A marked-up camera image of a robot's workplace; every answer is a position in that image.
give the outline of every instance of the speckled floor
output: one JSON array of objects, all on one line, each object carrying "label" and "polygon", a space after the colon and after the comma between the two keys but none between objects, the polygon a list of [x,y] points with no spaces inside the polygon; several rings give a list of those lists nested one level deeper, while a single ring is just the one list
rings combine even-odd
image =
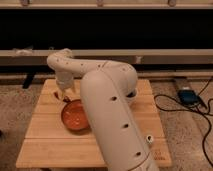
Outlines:
[{"label": "speckled floor", "polygon": [[[4,132],[0,139],[0,171],[39,170],[15,168],[15,162],[44,81],[44,78],[36,79],[29,89],[22,89],[21,83],[23,83],[24,77],[0,76],[0,129]],[[198,92],[205,83],[206,80],[195,80],[191,82],[191,85]],[[154,94],[165,93],[176,97],[173,82],[152,81],[151,85]],[[213,96],[212,90],[213,82],[202,94],[204,100]],[[159,99],[158,104],[165,108],[175,109],[179,107],[163,98]],[[202,137],[207,129],[206,121],[189,112],[167,113],[160,111],[160,116],[173,161],[172,167],[161,168],[161,171],[211,170],[201,148]],[[213,133],[210,134],[207,141],[207,151],[213,160],[212,142]]]}]

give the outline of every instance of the black wall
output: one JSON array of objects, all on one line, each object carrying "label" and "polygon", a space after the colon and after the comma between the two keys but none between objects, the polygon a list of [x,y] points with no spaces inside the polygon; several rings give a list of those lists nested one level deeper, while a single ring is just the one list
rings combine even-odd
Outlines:
[{"label": "black wall", "polygon": [[0,49],[213,48],[213,10],[0,10]]}]

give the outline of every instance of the cable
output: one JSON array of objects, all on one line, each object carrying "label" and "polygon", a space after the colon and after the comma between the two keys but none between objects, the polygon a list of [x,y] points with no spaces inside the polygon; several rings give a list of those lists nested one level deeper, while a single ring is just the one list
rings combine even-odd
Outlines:
[{"label": "cable", "polygon": [[[201,89],[201,91],[198,93],[198,96],[200,96],[205,90],[206,88],[209,86],[210,82],[213,80],[213,77],[211,77],[207,84]],[[181,107],[183,108],[179,108],[179,109],[165,109],[165,108],[162,108],[161,106],[159,106],[157,103],[156,103],[156,106],[158,109],[162,110],[162,111],[165,111],[165,112],[177,112],[177,111],[188,111],[188,112],[192,112],[192,113],[195,113],[195,114],[198,114],[200,116],[202,116],[207,122],[208,122],[208,130],[207,132],[204,134],[204,137],[203,137],[203,140],[202,140],[202,150],[203,150],[203,153],[204,153],[204,156],[205,158],[207,159],[208,163],[211,165],[211,167],[213,168],[213,162],[210,160],[207,152],[206,152],[206,146],[205,146],[205,143],[206,143],[206,140],[208,138],[208,135],[210,134],[211,130],[212,130],[212,123],[211,121],[209,120],[209,118],[207,116],[213,116],[213,114],[211,114],[211,102],[213,101],[213,98],[210,98],[208,100],[208,105],[207,105],[207,112],[203,112],[199,109],[199,105],[200,103],[197,103],[193,106],[186,106],[186,105],[183,105],[181,102],[179,102],[178,100],[176,100],[175,98],[169,96],[169,95],[166,95],[166,94],[158,94],[156,96],[154,96],[154,99],[155,99],[155,102],[157,102],[157,98],[159,97],[166,97],[172,101],[174,101],[175,103],[177,103],[178,105],[180,105]]]},{"label": "cable", "polygon": [[209,81],[207,82],[207,84],[200,90],[200,92],[198,93],[198,96],[200,96],[203,93],[203,91],[209,86],[212,80],[213,80],[213,77],[211,77]]}]

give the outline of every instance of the wooden platform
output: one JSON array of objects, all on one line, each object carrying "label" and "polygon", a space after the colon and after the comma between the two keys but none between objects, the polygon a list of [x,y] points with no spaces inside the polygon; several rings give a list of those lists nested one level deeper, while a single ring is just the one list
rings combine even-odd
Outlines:
[{"label": "wooden platform", "polygon": [[[71,100],[80,98],[80,81],[75,81],[76,94],[71,90]],[[171,158],[155,106],[148,80],[139,80],[138,96],[131,109],[144,136],[151,134],[155,142],[151,147],[160,167],[171,166]],[[76,135],[68,131],[61,122],[61,110],[65,103],[56,99],[55,80],[46,80],[37,106],[32,115],[21,151],[17,168],[85,168],[105,167],[92,132]]]}]

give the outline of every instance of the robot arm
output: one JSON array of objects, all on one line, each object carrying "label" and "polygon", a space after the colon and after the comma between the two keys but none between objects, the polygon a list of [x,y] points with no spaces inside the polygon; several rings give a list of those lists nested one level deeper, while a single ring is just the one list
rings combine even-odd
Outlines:
[{"label": "robot arm", "polygon": [[126,100],[136,87],[134,68],[113,61],[76,60],[64,55],[65,51],[71,54],[66,49],[50,55],[48,65],[56,71],[61,90],[72,84],[73,73],[85,74],[81,99],[109,170],[158,171]]}]

